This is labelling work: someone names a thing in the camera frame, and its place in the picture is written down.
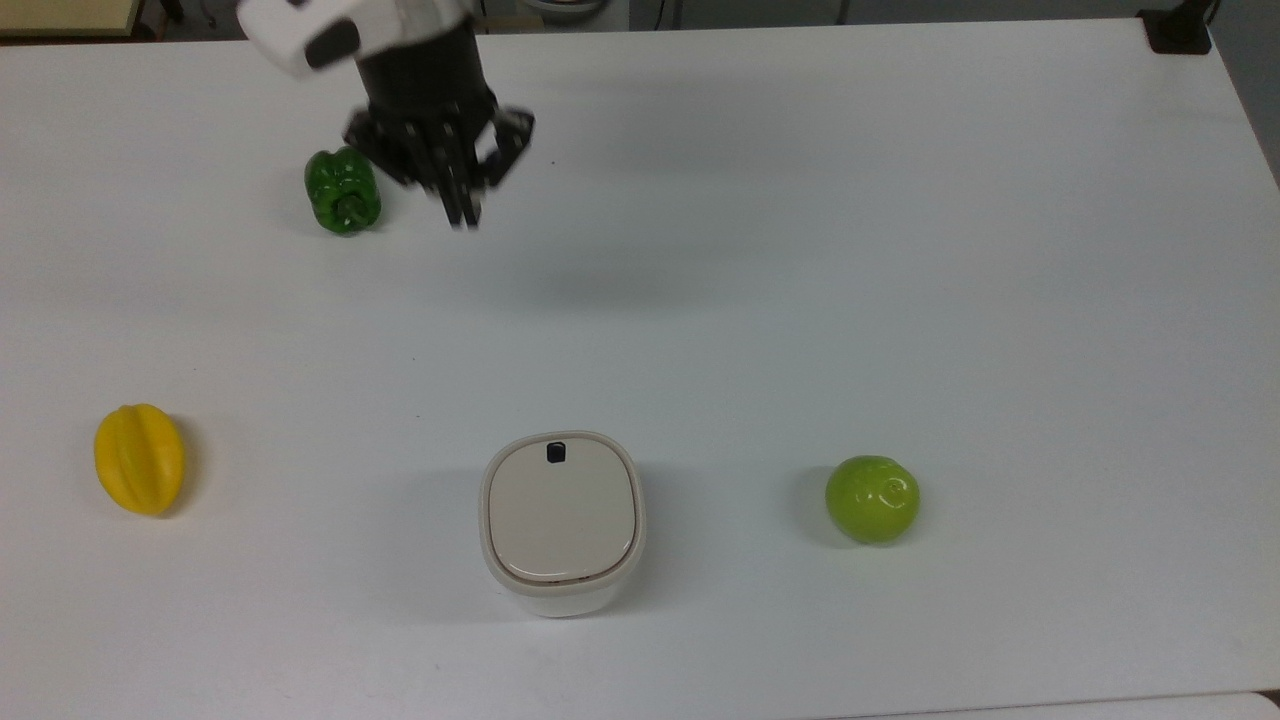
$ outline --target container lid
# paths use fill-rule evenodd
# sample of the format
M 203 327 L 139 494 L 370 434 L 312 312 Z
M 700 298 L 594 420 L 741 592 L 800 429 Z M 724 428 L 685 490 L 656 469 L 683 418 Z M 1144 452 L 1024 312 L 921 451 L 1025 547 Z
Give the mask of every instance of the container lid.
M 630 464 L 590 437 L 541 436 L 492 471 L 488 525 L 502 566 L 530 583 L 608 573 L 636 538 Z

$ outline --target white table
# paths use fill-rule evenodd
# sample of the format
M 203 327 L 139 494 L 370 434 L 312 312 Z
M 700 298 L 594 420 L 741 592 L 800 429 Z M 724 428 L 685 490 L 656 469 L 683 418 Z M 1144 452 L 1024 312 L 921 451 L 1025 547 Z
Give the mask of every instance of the white table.
M 6 715 L 1280 685 L 1280 195 L 1216 54 L 1137 20 L 481 41 L 527 158 L 477 233 L 388 187 L 355 240 L 300 177 L 353 69 L 0 50 Z M 125 402 L 192 445 L 172 519 L 97 487 Z M 631 451 L 650 537 L 616 607 L 548 621 L 489 578 L 476 493 L 563 428 Z M 823 516 L 856 454 L 922 482 L 893 547 Z

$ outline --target white container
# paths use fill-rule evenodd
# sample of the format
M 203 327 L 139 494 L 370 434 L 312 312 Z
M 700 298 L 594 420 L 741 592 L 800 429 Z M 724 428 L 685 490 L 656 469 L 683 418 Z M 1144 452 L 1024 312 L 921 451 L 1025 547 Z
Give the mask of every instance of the white container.
M 622 446 L 589 432 L 518 439 L 485 470 L 489 571 L 544 618 L 604 607 L 644 550 L 644 495 Z

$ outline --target green bell pepper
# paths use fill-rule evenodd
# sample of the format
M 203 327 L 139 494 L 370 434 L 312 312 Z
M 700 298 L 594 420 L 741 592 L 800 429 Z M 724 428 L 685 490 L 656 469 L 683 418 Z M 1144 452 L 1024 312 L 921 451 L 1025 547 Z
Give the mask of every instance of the green bell pepper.
M 316 152 L 307 160 L 305 176 L 316 222 L 330 232 L 357 233 L 383 211 L 374 169 L 355 147 Z

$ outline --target green apple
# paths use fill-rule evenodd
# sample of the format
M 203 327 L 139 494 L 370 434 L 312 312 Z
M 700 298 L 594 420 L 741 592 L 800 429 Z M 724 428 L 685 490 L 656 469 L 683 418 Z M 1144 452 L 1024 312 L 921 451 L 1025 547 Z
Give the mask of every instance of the green apple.
M 827 512 L 860 542 L 888 542 L 906 532 L 920 510 L 915 478 L 888 457 L 845 460 L 827 480 Z

